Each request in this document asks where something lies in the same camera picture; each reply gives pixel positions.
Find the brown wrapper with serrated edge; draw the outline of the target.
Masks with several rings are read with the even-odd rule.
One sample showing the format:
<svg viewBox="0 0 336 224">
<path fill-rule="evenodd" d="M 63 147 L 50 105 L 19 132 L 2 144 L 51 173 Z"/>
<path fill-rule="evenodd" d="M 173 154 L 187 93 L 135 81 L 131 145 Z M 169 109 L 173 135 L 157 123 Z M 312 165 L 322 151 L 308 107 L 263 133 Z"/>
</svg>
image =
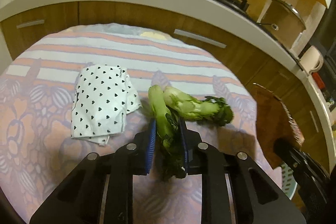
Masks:
<svg viewBox="0 0 336 224">
<path fill-rule="evenodd" d="M 276 140 L 284 139 L 295 149 L 301 150 L 305 138 L 288 108 L 276 94 L 254 83 L 252 97 L 257 103 L 257 140 L 267 162 L 275 169 L 282 164 L 282 159 L 274 151 Z"/>
</svg>

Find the green bok choy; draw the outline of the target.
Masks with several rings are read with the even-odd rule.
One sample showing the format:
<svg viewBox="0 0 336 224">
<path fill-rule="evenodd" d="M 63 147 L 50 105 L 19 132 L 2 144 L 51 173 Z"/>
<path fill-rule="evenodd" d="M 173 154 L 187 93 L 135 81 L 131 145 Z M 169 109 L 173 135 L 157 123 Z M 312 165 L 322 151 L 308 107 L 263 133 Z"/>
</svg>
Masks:
<svg viewBox="0 0 336 224">
<path fill-rule="evenodd" d="M 187 121 L 211 122 L 225 126 L 232 122 L 234 112 L 223 97 L 205 96 L 204 100 L 167 86 L 163 91 L 165 104 Z"/>
<path fill-rule="evenodd" d="M 183 179 L 186 177 L 185 152 L 179 117 L 166 106 L 163 90 L 159 85 L 149 88 L 148 98 L 158 137 L 158 159 L 155 164 L 161 180 L 168 181 L 172 177 Z"/>
</svg>

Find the white heart-pattern paper bag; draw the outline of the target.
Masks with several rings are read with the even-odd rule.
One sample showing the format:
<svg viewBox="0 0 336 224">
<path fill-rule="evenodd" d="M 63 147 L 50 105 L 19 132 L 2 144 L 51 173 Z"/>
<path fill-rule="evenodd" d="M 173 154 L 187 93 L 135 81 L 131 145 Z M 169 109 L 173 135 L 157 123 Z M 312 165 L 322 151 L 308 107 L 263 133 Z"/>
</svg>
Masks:
<svg viewBox="0 0 336 224">
<path fill-rule="evenodd" d="M 75 86 L 71 137 L 104 146 L 126 128 L 126 116 L 141 107 L 127 69 L 119 65 L 83 68 Z"/>
</svg>

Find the wooden kitchen cabinets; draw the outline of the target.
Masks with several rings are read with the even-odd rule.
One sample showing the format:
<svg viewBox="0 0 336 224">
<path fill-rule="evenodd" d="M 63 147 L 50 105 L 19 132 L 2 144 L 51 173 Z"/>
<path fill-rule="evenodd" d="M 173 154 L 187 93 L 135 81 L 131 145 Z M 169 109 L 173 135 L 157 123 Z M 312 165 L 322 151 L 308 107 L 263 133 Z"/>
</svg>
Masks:
<svg viewBox="0 0 336 224">
<path fill-rule="evenodd" d="M 186 39 L 187 44 L 206 50 L 224 64 L 248 91 L 253 90 L 254 84 L 260 84 L 280 97 L 304 135 L 303 150 L 325 169 L 330 169 L 326 131 L 308 79 L 300 80 L 300 69 L 291 72 L 262 50 L 221 28 L 168 10 L 104 1 L 58 3 L 1 18 L 1 28 L 13 58 L 48 34 L 77 25 L 107 23 L 147 27 L 169 35 L 179 29 L 224 44 L 221 48 Z"/>
</svg>

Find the light blue waste basket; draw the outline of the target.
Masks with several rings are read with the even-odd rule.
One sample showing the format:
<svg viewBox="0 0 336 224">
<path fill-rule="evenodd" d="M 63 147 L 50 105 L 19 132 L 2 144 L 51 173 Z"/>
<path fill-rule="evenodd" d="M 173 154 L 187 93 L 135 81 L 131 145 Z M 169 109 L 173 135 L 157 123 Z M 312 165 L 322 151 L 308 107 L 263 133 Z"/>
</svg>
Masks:
<svg viewBox="0 0 336 224">
<path fill-rule="evenodd" d="M 285 163 L 281 165 L 282 191 L 291 200 L 297 189 L 297 182 L 293 176 L 293 170 Z"/>
</svg>

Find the floral pink tablecloth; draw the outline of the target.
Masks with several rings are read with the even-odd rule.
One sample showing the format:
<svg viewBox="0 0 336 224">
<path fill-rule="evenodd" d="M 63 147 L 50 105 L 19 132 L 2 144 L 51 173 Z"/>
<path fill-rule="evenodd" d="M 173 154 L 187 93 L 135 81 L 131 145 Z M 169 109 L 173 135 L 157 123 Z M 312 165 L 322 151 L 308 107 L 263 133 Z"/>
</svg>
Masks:
<svg viewBox="0 0 336 224">
<path fill-rule="evenodd" d="M 281 185 L 256 139 L 256 102 L 217 57 L 151 29 L 77 26 L 40 39 L 1 75 L 1 189 L 25 222 L 87 154 L 113 153 L 147 127 L 153 85 L 223 97 L 231 123 L 187 127 L 247 153 Z"/>
</svg>

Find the white electric kettle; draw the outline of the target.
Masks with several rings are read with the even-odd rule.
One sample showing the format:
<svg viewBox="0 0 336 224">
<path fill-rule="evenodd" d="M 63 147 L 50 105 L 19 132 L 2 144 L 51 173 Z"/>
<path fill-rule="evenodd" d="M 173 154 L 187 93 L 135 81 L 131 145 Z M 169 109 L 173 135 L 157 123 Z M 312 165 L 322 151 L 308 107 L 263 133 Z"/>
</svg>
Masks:
<svg viewBox="0 0 336 224">
<path fill-rule="evenodd" d="M 300 58 L 299 63 L 306 73 L 310 75 L 322 68 L 323 61 L 324 59 L 321 52 L 315 46 L 310 46 L 310 48 Z"/>
</svg>

